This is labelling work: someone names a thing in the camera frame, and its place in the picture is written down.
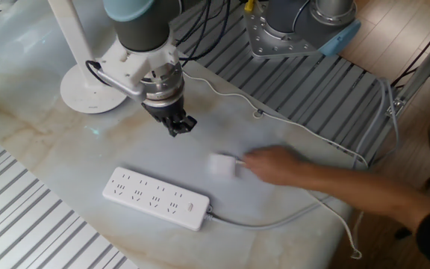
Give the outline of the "person's bare hand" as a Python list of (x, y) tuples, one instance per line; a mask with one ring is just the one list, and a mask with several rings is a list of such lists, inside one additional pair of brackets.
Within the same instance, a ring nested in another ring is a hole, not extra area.
[(301, 164), (287, 148), (268, 146), (243, 156), (244, 167), (261, 181), (272, 185), (294, 186), (296, 168)]

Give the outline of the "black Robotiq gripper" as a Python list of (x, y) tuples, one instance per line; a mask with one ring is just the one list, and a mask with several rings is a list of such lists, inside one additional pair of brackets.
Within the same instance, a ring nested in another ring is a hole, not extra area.
[(186, 116), (183, 96), (170, 105), (163, 105), (161, 107), (147, 105), (145, 102), (141, 105), (156, 121), (164, 123), (169, 135), (172, 137), (176, 137), (184, 132), (191, 132), (197, 124), (197, 121), (193, 117)]

